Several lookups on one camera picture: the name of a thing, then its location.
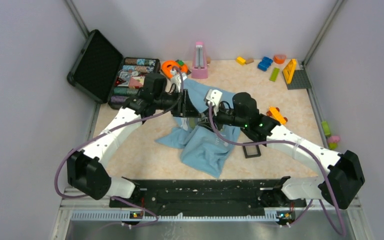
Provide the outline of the light blue t-shirt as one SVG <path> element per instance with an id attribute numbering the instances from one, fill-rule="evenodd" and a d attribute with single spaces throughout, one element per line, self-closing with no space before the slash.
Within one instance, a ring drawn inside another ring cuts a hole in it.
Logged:
<path id="1" fill-rule="evenodd" d="M 221 91 L 222 101 L 226 101 L 231 106 L 233 104 L 232 98 L 235 95 L 233 92 L 204 85 L 189 78 L 184 81 L 184 88 L 188 90 L 193 105 L 200 113 L 208 109 L 204 98 L 209 89 Z M 183 164 L 219 178 L 234 146 L 221 140 L 215 133 L 204 127 L 196 125 L 191 129 L 188 120 L 193 118 L 173 118 L 178 126 L 173 127 L 171 133 L 156 139 L 155 142 L 170 148 L 183 149 L 180 154 L 180 161 Z M 225 139 L 236 142 L 241 130 L 239 127 L 224 125 L 219 132 Z"/>

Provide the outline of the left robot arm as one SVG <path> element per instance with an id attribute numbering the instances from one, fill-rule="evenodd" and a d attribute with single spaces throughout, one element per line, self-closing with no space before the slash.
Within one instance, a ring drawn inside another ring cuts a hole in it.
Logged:
<path id="1" fill-rule="evenodd" d="M 101 133 L 66 157 L 68 184 L 95 200 L 105 196 L 121 197 L 129 207 L 140 202 L 136 185 L 124 178 L 110 176 L 106 167 L 128 136 L 147 120 L 171 113 L 174 117 L 197 117 L 184 81 L 184 72 L 170 80 L 174 90 L 166 92 L 167 79 L 159 73 L 149 73 L 137 93 L 127 98 L 110 124 Z"/>

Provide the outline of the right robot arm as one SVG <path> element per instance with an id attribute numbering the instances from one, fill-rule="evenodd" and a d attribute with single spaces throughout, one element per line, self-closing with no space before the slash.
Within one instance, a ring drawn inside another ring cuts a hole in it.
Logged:
<path id="1" fill-rule="evenodd" d="M 210 128 L 215 133 L 224 126 L 238 127 L 253 144 L 278 150 L 318 174 L 317 177 L 286 176 L 273 192 L 279 206 L 292 200 L 325 200 L 334 207 L 346 210 L 365 183 L 358 155 L 319 146 L 287 129 L 278 120 L 260 113 L 257 102 L 249 93 L 232 97 L 232 108 L 222 104 L 222 92 L 210 89 L 204 102 Z"/>

